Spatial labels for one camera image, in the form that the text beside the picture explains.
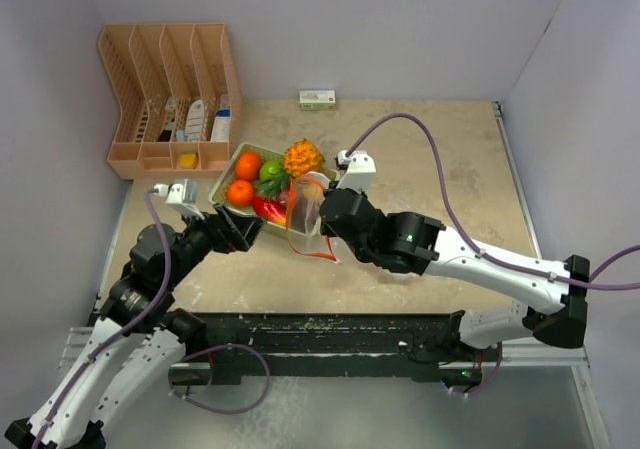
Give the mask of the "clear zip bag orange zipper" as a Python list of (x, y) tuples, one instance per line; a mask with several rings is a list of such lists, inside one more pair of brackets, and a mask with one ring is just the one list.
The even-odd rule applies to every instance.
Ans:
[(330, 179), (309, 172), (292, 180), (286, 211), (286, 238), (298, 255), (338, 262), (331, 240), (321, 234), (320, 207)]

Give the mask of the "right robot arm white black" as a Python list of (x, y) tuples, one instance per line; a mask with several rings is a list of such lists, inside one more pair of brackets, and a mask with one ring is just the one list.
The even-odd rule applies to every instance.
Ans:
[(465, 240), (441, 221), (414, 212), (384, 214), (363, 193), (329, 189), (320, 205), (321, 232), (341, 239), (361, 263), (396, 274), (457, 279), (501, 293), (511, 303), (486, 312), (466, 311), (445, 335), (446, 352), (467, 360), (479, 349), (533, 337), (563, 349), (584, 344), (590, 263), (523, 256)]

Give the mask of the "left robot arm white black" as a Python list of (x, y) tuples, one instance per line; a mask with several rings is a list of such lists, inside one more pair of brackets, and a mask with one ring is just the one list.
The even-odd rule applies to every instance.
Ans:
[(265, 221), (217, 205), (195, 212), (176, 232), (155, 221), (130, 250), (84, 348), (63, 381), (32, 416), (5, 437), (17, 448), (103, 448), (116, 422), (179, 360), (206, 347), (206, 325), (172, 307), (173, 289), (212, 252), (246, 252)]

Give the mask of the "toy pineapple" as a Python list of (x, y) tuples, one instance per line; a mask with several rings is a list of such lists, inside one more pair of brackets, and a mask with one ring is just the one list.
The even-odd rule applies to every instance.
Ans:
[(294, 178), (308, 172), (319, 172), (325, 164), (324, 155), (312, 142), (303, 139), (290, 146), (278, 160), (282, 171), (272, 179), (256, 184), (256, 191), (260, 197), (275, 200), (283, 191), (287, 190)]

